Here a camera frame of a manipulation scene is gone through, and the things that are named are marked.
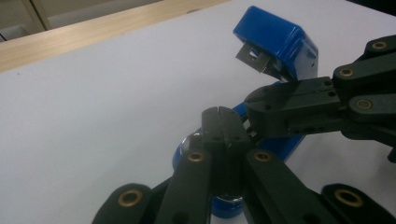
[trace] robotic hand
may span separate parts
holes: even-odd
[[[287,35],[265,39],[274,29]],[[315,77],[318,51],[295,24],[251,7],[234,32],[245,42],[237,58],[287,83],[255,90],[236,110],[204,111],[202,128],[177,151],[172,177],[154,189],[116,189],[93,223],[209,223],[221,200],[237,209],[243,203],[249,223],[396,223],[350,186],[316,194],[282,161],[310,133],[341,131],[396,147],[396,36],[370,41],[356,62],[329,78]],[[396,162],[395,149],[389,160]]]

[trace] screw hole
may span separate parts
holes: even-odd
[[[373,103],[369,100],[358,100],[355,105],[357,108],[360,109],[370,109],[371,107],[373,107]]]
[[[384,49],[384,48],[386,48],[386,47],[387,47],[387,43],[382,42],[382,41],[380,41],[380,42],[375,42],[375,43],[373,44],[373,49]]]
[[[270,161],[272,156],[267,152],[257,152],[254,155],[254,158],[256,158],[257,161]]]
[[[143,193],[137,189],[131,189],[123,192],[119,197],[119,205],[122,207],[131,207],[138,203],[143,198]]]
[[[357,193],[352,192],[348,189],[338,189],[334,193],[335,198],[346,205],[351,207],[363,206],[363,199]]]
[[[340,75],[344,77],[351,77],[353,75],[353,70],[350,68],[344,68],[340,71]]]
[[[202,154],[202,152],[192,152],[188,156],[189,161],[203,161],[204,157],[205,156]]]

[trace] white surface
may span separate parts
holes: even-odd
[[[154,187],[210,106],[233,107],[272,79],[234,58],[250,5],[304,27],[319,75],[351,63],[396,18],[344,1],[232,1],[0,75],[0,223],[90,223],[117,187]],[[308,136],[288,161],[316,191],[345,183],[396,216],[389,147]],[[239,216],[212,223],[245,223]]]

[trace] wooden surface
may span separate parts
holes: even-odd
[[[0,43],[0,72],[229,0],[163,0],[36,35]]]

